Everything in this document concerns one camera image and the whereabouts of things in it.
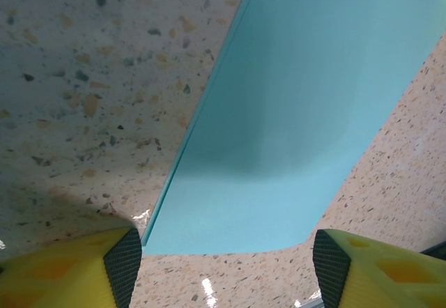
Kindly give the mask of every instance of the black textured pad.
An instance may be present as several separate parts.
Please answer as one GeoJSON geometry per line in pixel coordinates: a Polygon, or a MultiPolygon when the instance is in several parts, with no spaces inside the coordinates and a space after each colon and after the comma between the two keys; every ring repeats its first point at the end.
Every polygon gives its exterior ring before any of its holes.
{"type": "Polygon", "coordinates": [[[138,230],[130,229],[104,256],[105,270],[117,308],[128,308],[141,264],[138,230]]]}
{"type": "Polygon", "coordinates": [[[347,280],[351,259],[324,231],[314,239],[313,263],[325,308],[337,308],[347,280]]]}
{"type": "Polygon", "coordinates": [[[442,261],[446,261],[446,241],[430,247],[421,253],[433,258],[441,259],[442,261]]]}

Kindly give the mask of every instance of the floor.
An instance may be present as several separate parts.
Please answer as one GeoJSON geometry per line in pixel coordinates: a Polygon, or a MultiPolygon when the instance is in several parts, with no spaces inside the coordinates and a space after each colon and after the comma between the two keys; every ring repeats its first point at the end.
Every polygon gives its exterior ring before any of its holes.
{"type": "MultiPolygon", "coordinates": [[[[0,259],[144,229],[239,1],[0,0],[0,259]]],[[[445,61],[442,38],[318,228],[446,239],[445,61]]],[[[311,241],[146,256],[132,307],[299,307],[318,296],[311,241]]]]}

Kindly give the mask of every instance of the yellow plastic part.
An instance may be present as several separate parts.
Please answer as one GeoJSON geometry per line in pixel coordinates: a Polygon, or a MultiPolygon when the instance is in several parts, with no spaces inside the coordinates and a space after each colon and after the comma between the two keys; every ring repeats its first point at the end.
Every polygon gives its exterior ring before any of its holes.
{"type": "Polygon", "coordinates": [[[446,307],[446,262],[344,231],[325,232],[351,258],[339,307],[446,307]]]}
{"type": "Polygon", "coordinates": [[[0,308],[115,308],[103,257],[129,230],[103,231],[0,262],[0,308]]]}

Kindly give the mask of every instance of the speckled floor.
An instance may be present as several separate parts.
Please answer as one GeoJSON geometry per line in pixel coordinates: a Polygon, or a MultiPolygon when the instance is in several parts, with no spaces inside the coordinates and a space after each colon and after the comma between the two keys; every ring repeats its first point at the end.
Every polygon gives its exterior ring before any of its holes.
{"type": "MultiPolygon", "coordinates": [[[[0,259],[144,229],[240,0],[0,0],[0,259]]],[[[421,250],[446,239],[446,38],[318,224],[421,250]]],[[[298,307],[311,239],[146,256],[132,307],[298,307]]]]}

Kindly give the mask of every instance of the light blue board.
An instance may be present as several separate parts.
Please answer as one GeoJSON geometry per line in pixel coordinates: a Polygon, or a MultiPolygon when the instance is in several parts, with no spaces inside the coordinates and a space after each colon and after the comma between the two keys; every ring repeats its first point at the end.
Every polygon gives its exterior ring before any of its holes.
{"type": "Polygon", "coordinates": [[[445,29],[446,0],[243,0],[145,253],[304,241],[445,29]]]}

